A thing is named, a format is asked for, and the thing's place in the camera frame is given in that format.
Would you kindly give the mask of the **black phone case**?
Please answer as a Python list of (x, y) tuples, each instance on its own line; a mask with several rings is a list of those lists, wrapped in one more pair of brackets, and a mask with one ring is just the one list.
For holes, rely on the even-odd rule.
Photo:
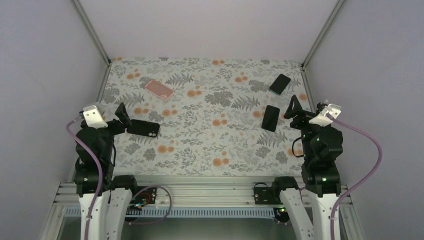
[(144, 120), (131, 120), (131, 126), (126, 129), (126, 132), (133, 135), (156, 138), (160, 131), (160, 124)]

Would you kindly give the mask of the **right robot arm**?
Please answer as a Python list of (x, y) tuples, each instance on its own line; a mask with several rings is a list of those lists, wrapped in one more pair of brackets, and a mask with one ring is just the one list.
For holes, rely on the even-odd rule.
[(271, 198), (283, 204), (298, 240), (339, 240), (339, 200), (342, 185), (336, 158), (343, 152), (343, 134), (325, 122), (321, 113), (302, 108), (296, 95), (290, 99), (285, 119), (300, 130), (303, 149), (301, 176), (305, 184), (312, 216), (309, 216), (297, 181), (290, 176), (276, 177)]

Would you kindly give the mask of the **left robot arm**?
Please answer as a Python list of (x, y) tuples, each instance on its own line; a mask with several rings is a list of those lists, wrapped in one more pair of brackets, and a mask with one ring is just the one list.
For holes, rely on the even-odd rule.
[(72, 133), (78, 159), (74, 182), (81, 210), (82, 240), (119, 240), (122, 237), (128, 204), (139, 197), (133, 175), (113, 176), (117, 151), (115, 136), (132, 125), (124, 103), (105, 121), (98, 106), (83, 108), (78, 118), (81, 129)]

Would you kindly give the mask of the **pink phone case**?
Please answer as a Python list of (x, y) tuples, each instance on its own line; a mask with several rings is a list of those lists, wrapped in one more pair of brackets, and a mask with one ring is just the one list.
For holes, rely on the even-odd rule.
[(174, 93), (171, 88), (155, 79), (152, 79), (149, 83), (147, 83), (145, 85), (145, 89), (164, 101), (168, 100)]

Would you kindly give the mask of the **teal-edged black smartphone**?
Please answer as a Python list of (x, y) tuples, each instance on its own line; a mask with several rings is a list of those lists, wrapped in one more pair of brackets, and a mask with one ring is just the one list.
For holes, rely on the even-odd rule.
[(290, 82), (291, 82), (290, 77), (284, 74), (279, 74), (278, 77), (275, 79), (275, 81), (270, 85), (269, 90), (272, 93), (281, 95)]

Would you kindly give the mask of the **floral patterned table mat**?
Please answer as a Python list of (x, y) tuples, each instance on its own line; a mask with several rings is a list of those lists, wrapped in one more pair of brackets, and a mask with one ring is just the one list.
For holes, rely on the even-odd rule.
[[(269, 90), (291, 78), (281, 95)], [(174, 93), (145, 89), (156, 80)], [(101, 109), (109, 121), (124, 103), (131, 119), (160, 124), (158, 137), (115, 137), (116, 175), (299, 176), (300, 132), (279, 117), (261, 128), (266, 106), (283, 114), (293, 95), (310, 109), (300, 64), (287, 60), (118, 57), (110, 66)]]

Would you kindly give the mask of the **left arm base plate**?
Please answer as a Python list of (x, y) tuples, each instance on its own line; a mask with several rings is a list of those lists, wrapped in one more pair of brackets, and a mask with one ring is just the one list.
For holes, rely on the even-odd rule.
[(144, 207), (149, 207), (150, 205), (154, 206), (156, 204), (156, 194), (156, 187), (146, 189), (137, 194), (130, 200), (126, 213), (135, 214), (136, 212), (141, 211)]

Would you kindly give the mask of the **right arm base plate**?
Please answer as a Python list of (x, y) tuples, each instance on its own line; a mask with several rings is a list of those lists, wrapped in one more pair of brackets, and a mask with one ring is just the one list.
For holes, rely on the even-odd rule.
[(272, 189), (264, 182), (257, 182), (253, 186), (253, 197), (256, 205), (273, 205), (275, 203)]

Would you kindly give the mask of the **aluminium mounting rail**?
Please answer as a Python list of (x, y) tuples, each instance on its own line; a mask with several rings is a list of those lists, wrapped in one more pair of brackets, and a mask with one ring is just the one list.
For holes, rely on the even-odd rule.
[(144, 207), (128, 218), (265, 218), (272, 219), (284, 205), (256, 205), (253, 187), (273, 177), (263, 176), (136, 176), (139, 188), (159, 185), (155, 205)]

